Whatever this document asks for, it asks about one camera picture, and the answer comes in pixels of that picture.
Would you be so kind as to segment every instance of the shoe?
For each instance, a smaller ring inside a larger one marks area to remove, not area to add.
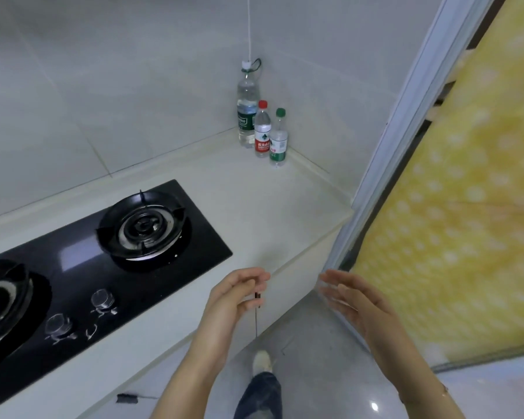
[[[252,376],[255,377],[262,372],[272,371],[272,359],[266,350],[260,350],[252,361]]]

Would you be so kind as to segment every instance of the countertop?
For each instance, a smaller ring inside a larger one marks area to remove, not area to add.
[[[171,179],[233,256],[1,404],[0,419],[76,418],[193,333],[228,272],[275,272],[351,216],[349,199],[301,155],[289,150],[273,168],[233,129],[0,216],[0,253]]]

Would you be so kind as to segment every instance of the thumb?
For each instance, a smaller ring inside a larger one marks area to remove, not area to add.
[[[377,308],[377,306],[375,306],[371,300],[369,300],[367,296],[358,289],[351,289],[340,284],[337,286],[337,290],[346,302],[360,314],[364,315],[367,312],[370,313]]]
[[[249,279],[246,282],[241,282],[238,285],[235,285],[231,291],[228,292],[228,296],[231,300],[233,300],[236,304],[240,303],[242,299],[254,291],[254,287],[256,286],[256,281],[254,279]]]

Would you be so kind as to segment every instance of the yellow patterned curtain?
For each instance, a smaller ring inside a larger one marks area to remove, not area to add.
[[[507,0],[353,268],[432,364],[524,345],[524,0]]]

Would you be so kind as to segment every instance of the transparent knob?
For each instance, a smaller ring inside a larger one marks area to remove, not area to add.
[[[69,317],[64,316],[62,313],[56,313],[47,320],[45,334],[53,338],[60,338],[69,333],[73,325]]]
[[[91,304],[97,310],[107,310],[114,304],[114,296],[106,289],[99,289],[91,296]]]

